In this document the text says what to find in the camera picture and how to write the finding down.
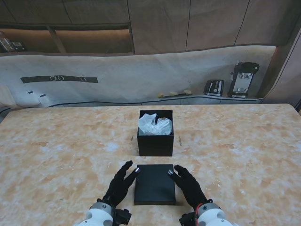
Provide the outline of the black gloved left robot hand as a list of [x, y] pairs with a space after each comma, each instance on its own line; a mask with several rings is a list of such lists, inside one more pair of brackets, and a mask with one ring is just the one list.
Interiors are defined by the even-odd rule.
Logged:
[[132, 161], [127, 161], [115, 174], [110, 182], [109, 188], [102, 198], [102, 201], [116, 208], [126, 197], [129, 187], [133, 184], [140, 173], [140, 168], [134, 169], [127, 177], [127, 170], [133, 165]]

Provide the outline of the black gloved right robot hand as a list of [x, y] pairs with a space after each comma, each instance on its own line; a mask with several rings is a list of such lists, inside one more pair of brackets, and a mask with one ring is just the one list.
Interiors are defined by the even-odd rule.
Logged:
[[174, 170], [168, 171], [169, 177], [182, 190], [187, 203], [194, 209], [197, 209], [199, 204], [208, 203], [209, 200], [205, 197], [200, 184], [189, 171], [181, 165], [175, 165]]

